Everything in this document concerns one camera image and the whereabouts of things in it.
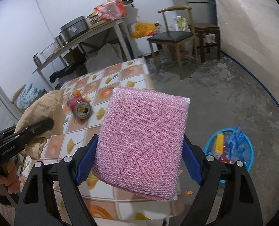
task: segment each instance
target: red can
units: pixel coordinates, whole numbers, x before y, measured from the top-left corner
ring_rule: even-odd
[[[90,104],[80,95],[71,95],[67,100],[67,106],[72,113],[79,119],[86,119],[91,114]]]

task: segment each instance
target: rice cooker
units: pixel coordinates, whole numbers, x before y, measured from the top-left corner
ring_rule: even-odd
[[[67,42],[74,40],[88,30],[89,27],[84,16],[78,17],[61,27],[61,32],[63,33]]]

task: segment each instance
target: table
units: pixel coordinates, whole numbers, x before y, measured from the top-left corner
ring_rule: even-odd
[[[40,65],[34,72],[38,72],[39,76],[42,78],[42,80],[45,82],[45,84],[48,86],[49,90],[54,90],[54,88],[52,87],[52,85],[50,84],[50,82],[44,77],[44,75],[42,74],[41,70],[43,70],[47,65],[49,65],[53,60],[55,60],[57,57],[61,56],[61,54],[63,54],[64,52],[66,52],[67,50],[69,50],[70,48],[72,48],[73,46],[79,44],[80,42],[104,31],[110,28],[114,28],[115,33],[117,35],[117,38],[119,39],[119,42],[122,46],[122,49],[124,51],[124,54],[127,58],[127,60],[131,60],[131,56],[130,53],[128,51],[127,45],[125,43],[125,40],[123,38],[121,29],[119,27],[119,24],[122,24],[122,28],[125,32],[125,34],[127,35],[128,41],[131,45],[132,51],[133,53],[135,53],[136,51],[134,50],[134,46],[133,46],[133,42],[131,41],[130,38],[130,34],[125,22],[125,18],[119,18],[119,19],[114,19],[111,20],[109,22],[106,22],[104,24],[101,24],[99,26],[96,26],[92,29],[90,29],[89,31],[85,32],[84,34],[82,34],[81,36],[77,37],[76,39],[72,40],[71,42],[67,43],[65,46],[63,46],[59,51],[57,51],[56,53],[52,54],[50,57],[48,57],[44,63],[42,63],[42,65]]]
[[[199,44],[200,46],[197,48],[200,48],[200,57],[201,57],[201,63],[205,62],[204,57],[204,45],[203,45],[203,34],[212,33],[216,35],[217,38],[217,59],[220,59],[220,27],[217,25],[213,25],[211,23],[197,23],[194,24],[195,27],[195,33],[198,35],[199,38]],[[210,52],[210,45],[207,45],[207,52]]]
[[[52,136],[44,147],[41,161],[44,164],[59,162],[67,155],[73,155],[79,147],[87,145],[94,134],[100,133],[105,110],[109,104],[112,90],[116,86],[126,86],[128,82],[135,83],[134,88],[153,90],[145,59],[137,59],[119,63],[99,71],[89,73],[66,82],[64,89],[63,110],[67,115],[64,122],[64,132]],[[77,120],[67,107],[66,101],[73,90],[79,90],[83,97],[90,100],[93,114],[89,119]],[[26,158],[22,172],[22,181],[26,181],[35,161]],[[58,182],[54,184],[55,197],[62,217],[68,217],[63,203]],[[114,188],[101,182],[92,173],[87,181],[79,186],[80,193],[90,213],[101,220],[113,219],[116,221],[159,220],[176,216],[184,211],[184,203],[180,185],[178,184],[178,200],[170,202],[153,201],[135,194]],[[110,225],[101,222],[99,225]]]

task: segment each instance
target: black chair seat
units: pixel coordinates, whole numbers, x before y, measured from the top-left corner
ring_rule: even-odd
[[[180,42],[184,39],[187,39],[194,34],[192,32],[187,31],[166,31],[160,34],[149,37],[147,40],[157,40],[159,42],[167,41],[167,42]]]

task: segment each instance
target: gray floor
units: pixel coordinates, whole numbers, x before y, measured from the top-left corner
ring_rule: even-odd
[[[216,60],[216,48],[206,54],[206,62],[198,68],[193,60],[184,63],[187,78],[179,79],[178,67],[168,62],[160,53],[157,56],[160,73],[157,74],[152,59],[147,59],[156,91],[191,99],[186,135],[193,144],[202,149],[209,137],[222,128],[241,128],[254,146],[254,164],[250,171],[261,204],[264,225],[279,208],[279,108],[263,87],[238,64],[222,55]],[[186,211],[190,208],[199,186],[185,171],[180,175]],[[208,222],[216,218],[223,186]],[[172,218],[170,225],[179,225],[185,214]]]

